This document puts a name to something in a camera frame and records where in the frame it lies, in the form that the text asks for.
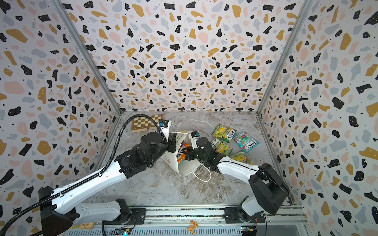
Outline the white paper bag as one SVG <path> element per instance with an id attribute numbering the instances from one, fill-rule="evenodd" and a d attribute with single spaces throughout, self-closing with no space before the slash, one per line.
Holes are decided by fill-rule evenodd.
<path id="1" fill-rule="evenodd" d="M 212 174 L 211 172 L 209 171 L 209 179 L 207 180 L 203 180 L 201 179 L 200 177 L 198 177 L 195 172 L 196 170 L 198 169 L 199 166 L 203 166 L 203 164 L 201 164 L 198 160 L 192 160 L 192 161 L 187 161 L 186 159 L 184 159 L 183 161 L 181 161 L 180 163 L 177 162 L 177 153 L 179 151 L 179 148 L 181 146 L 181 144 L 183 142 L 191 145 L 191 141 L 190 141 L 190 133 L 193 132 L 193 131 L 181 131 L 181 132 L 173 132 L 173 133 L 176 133 L 177 136 L 176 136 L 176 139 L 177 139 L 177 147 L 176 147 L 176 151 L 174 153 L 171 153 L 171 152 L 165 152 L 163 155 L 162 155 L 162 159 L 173 169 L 174 172 L 176 172 L 179 176 L 187 176 L 187 175 L 194 175 L 195 177 L 197 177 L 197 179 L 199 179 L 200 181 L 202 182 L 209 182 L 212 178 Z"/>

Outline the green teal snack packet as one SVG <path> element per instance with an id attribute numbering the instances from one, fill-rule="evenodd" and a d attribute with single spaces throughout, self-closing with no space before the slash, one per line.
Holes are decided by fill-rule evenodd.
<path id="1" fill-rule="evenodd" d="M 246 131 L 237 133 L 233 139 L 244 153 L 250 152 L 259 144 L 259 142 L 252 138 Z"/>

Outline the orange snack packet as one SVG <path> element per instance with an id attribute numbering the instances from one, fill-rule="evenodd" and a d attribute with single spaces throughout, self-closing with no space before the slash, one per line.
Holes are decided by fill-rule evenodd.
<path id="1" fill-rule="evenodd" d="M 186 158 L 186 152 L 189 150 L 190 147 L 191 147 L 191 145 L 189 145 L 185 142 L 183 142 L 181 144 L 179 151 L 176 155 L 178 163 L 180 163 L 181 161 L 183 161 Z"/>

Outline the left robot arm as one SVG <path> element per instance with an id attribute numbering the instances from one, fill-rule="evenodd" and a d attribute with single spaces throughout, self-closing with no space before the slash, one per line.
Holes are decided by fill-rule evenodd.
<path id="1" fill-rule="evenodd" d="M 64 187 L 39 190 L 42 234 L 58 236 L 72 226 L 99 221 L 105 224 L 138 222 L 124 199 L 102 204 L 85 204 L 83 201 L 153 167 L 166 152 L 174 152 L 176 136 L 170 134 L 167 140 L 165 137 L 164 134 L 151 132 L 142 136 L 139 144 L 112 160 L 109 167 L 103 167 Z"/>

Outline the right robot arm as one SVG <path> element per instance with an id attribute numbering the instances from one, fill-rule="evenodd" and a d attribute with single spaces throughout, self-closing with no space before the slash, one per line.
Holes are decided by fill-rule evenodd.
<path id="1" fill-rule="evenodd" d="M 186 160 L 198 160 L 210 172 L 232 176 L 248 183 L 252 189 L 253 196 L 244 198 L 234 213 L 225 214 L 225 219 L 249 223 L 257 213 L 276 214 L 290 198 L 289 187 L 271 165 L 257 166 L 233 160 L 217 152 L 207 138 L 199 138 L 196 145 L 196 148 L 183 148 Z"/>

